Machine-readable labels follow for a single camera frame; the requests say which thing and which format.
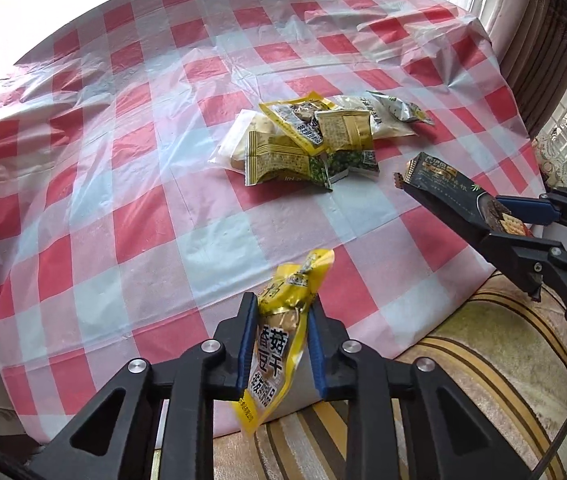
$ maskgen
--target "snack bag pile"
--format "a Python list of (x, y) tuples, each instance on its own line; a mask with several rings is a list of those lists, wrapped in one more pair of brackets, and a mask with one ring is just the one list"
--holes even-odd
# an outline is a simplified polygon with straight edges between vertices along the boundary
[(369, 91), (363, 97), (316, 92), (241, 110), (209, 165), (246, 175), (246, 186), (307, 180), (332, 189), (350, 171), (375, 177), (374, 139), (414, 135), (410, 123), (434, 124), (414, 103)]
[(234, 402), (244, 431), (254, 433), (288, 393), (306, 346), (308, 311), (335, 260), (328, 249), (310, 251), (302, 265), (280, 265), (257, 296), (259, 320), (248, 387)]

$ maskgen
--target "metal screw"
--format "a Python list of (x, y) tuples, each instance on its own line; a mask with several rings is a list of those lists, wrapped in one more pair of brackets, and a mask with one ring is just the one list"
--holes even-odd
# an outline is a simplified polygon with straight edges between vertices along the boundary
[(348, 339), (348, 341), (343, 341), (341, 348), (348, 354), (356, 354), (356, 352), (361, 351), (361, 343), (353, 339)]
[(419, 357), (417, 359), (417, 368), (422, 372), (432, 372), (436, 367), (436, 363), (429, 357)]
[(133, 359), (128, 363), (128, 371), (131, 371), (133, 374), (140, 374), (147, 366), (148, 363), (143, 359)]
[(201, 343), (201, 350), (206, 352), (206, 354), (212, 354), (219, 348), (221, 348), (221, 343), (216, 339), (206, 339), (203, 343)]

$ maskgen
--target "red and white checkered tablecloth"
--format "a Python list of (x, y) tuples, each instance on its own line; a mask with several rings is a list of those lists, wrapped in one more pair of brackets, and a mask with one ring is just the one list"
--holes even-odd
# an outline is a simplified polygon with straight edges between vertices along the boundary
[[(436, 121), (377, 143), (378, 182), (206, 167), (242, 108), (368, 89)], [(328, 315), (406, 349), (490, 272), (395, 189), (421, 150), (490, 192), (543, 190), (486, 33), (442, 0), (111, 0), (43, 41), (0, 80), (0, 368), (27, 432), (51, 439), (127, 360), (179, 356), (317, 247), (337, 255)]]

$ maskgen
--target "snack package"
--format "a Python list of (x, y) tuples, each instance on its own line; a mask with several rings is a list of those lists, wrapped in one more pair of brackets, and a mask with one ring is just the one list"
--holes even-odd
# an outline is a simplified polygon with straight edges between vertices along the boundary
[(404, 121), (406, 123), (421, 121), (422, 123), (429, 124), (430, 126), (435, 126), (435, 122), (430, 118), (430, 116), (414, 103), (401, 101), (401, 99), (397, 97), (385, 95), (381, 92), (369, 91), (368, 94), (373, 96), (375, 99), (378, 99), (381, 105), (384, 108), (387, 108), (394, 117), (399, 119), (399, 121)]
[(310, 251), (302, 265), (280, 265), (258, 295), (254, 354), (248, 387), (234, 410), (241, 426), (253, 434), (288, 393), (306, 345), (308, 310), (332, 267), (335, 252)]
[(332, 189), (322, 158), (308, 155), (290, 137), (248, 132), (246, 186), (275, 179), (309, 180)]
[(212, 152), (208, 164), (237, 173), (245, 173), (247, 134), (251, 130), (275, 135), (277, 127), (261, 112), (241, 110), (228, 133)]
[(317, 112), (327, 152), (327, 176), (333, 184), (348, 172), (379, 174), (372, 142), (370, 112), (328, 110)]
[(308, 155), (315, 156), (324, 150), (315, 112), (334, 108), (335, 105), (328, 99), (310, 92), (299, 99), (261, 103), (259, 107)]
[(532, 236), (506, 206), (435, 156), (421, 152), (404, 176), (395, 173), (395, 183), (473, 247), (489, 230)]

